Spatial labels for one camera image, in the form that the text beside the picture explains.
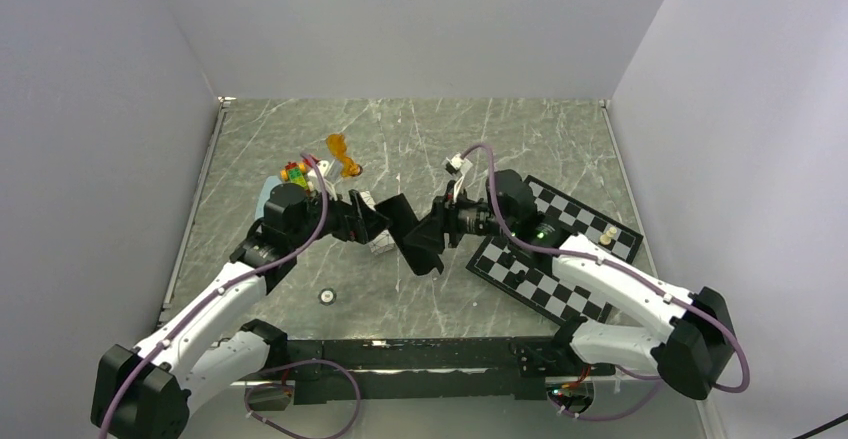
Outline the light blue cleaning cloth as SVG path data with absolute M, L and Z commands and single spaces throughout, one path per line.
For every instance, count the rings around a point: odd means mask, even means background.
M 261 219 L 264 216 L 264 205 L 270 199 L 272 190 L 280 184 L 281 180 L 279 176 L 268 176 L 266 178 L 257 198 L 254 212 L 255 219 Z

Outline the black glasses case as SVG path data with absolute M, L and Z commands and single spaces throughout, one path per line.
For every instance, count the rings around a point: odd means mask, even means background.
M 416 276 L 425 276 L 433 271 L 443 272 L 444 264 L 436 253 L 412 245 L 407 240 L 407 237 L 419 225 L 420 220 L 404 194 L 398 194 L 377 203 L 376 211 L 389 220 L 387 230 Z

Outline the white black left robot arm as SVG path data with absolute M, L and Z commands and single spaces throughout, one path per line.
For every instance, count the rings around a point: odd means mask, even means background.
M 366 244 L 389 228 L 389 219 L 359 192 L 349 197 L 276 186 L 263 215 L 198 297 L 135 346 L 114 345 L 101 357 L 91 408 L 100 437 L 176 438 L 191 415 L 232 382 L 255 372 L 279 376 L 291 360 L 288 336 L 267 322 L 251 320 L 223 346 L 212 344 L 315 240 L 331 235 Z

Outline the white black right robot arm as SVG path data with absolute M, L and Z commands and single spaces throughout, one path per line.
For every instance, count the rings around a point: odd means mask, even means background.
M 406 240 L 440 255 L 469 235 L 503 251 L 486 257 L 486 274 L 502 289 L 563 319 L 551 349 L 554 366 L 576 374 L 610 364 L 659 379 L 696 400 L 712 391 L 741 392 L 750 370 L 725 298 L 710 287 L 694 292 L 651 276 L 616 257 L 574 224 L 543 213 L 529 184 L 514 170 L 494 173 L 483 199 L 468 197 L 466 170 L 446 164 L 445 192 Z M 742 382 L 720 377 L 733 356 Z

